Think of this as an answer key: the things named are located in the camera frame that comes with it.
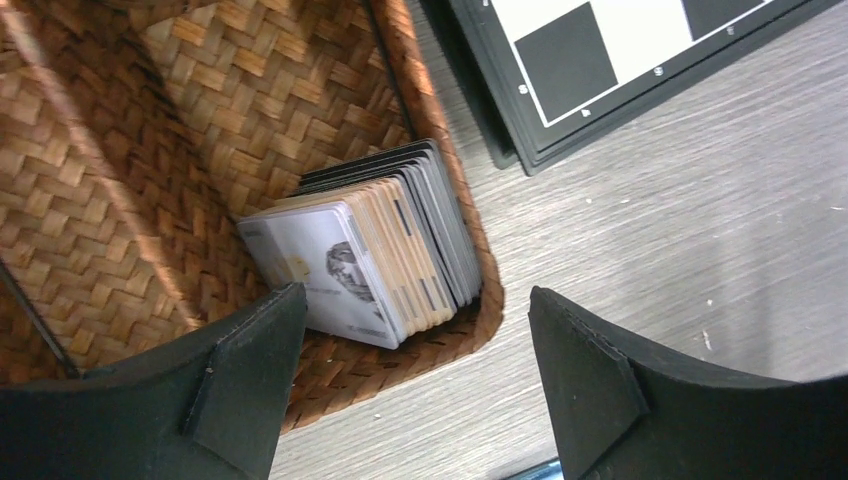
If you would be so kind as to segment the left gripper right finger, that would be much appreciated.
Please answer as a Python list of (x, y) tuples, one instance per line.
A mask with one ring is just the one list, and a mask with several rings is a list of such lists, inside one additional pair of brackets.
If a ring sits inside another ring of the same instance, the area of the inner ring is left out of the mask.
[(843, 479), (847, 379), (792, 382), (678, 352), (547, 288), (533, 346), (567, 479)]

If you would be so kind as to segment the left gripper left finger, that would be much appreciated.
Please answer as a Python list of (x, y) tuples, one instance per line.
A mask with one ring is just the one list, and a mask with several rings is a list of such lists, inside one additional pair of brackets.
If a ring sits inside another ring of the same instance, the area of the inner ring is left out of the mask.
[(5, 479), (265, 479), (305, 333), (298, 283), (79, 379), (1, 391)]

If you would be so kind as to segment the blue card holder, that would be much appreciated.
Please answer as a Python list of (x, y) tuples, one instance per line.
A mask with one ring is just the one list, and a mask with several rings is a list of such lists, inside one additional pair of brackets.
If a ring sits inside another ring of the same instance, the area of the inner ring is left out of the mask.
[(508, 477), (504, 480), (563, 480), (563, 471), (560, 462), (553, 459), (535, 465)]

